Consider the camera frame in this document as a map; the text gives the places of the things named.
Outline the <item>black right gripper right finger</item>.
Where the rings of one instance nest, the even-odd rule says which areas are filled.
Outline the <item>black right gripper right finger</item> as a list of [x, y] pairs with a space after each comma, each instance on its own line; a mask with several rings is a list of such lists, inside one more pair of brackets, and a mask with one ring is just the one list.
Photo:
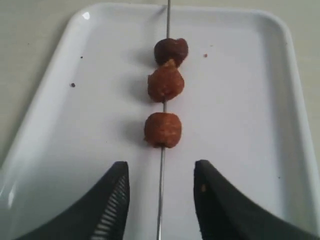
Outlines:
[[208, 160], [195, 162], [194, 205], [204, 240], [319, 239], [253, 202]]

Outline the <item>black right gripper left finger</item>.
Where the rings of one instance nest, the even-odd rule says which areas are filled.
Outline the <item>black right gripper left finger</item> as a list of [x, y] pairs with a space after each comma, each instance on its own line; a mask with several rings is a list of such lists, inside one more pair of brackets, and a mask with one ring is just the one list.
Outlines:
[[117, 161], [72, 206], [20, 239], [122, 240], [129, 205], [129, 166]]

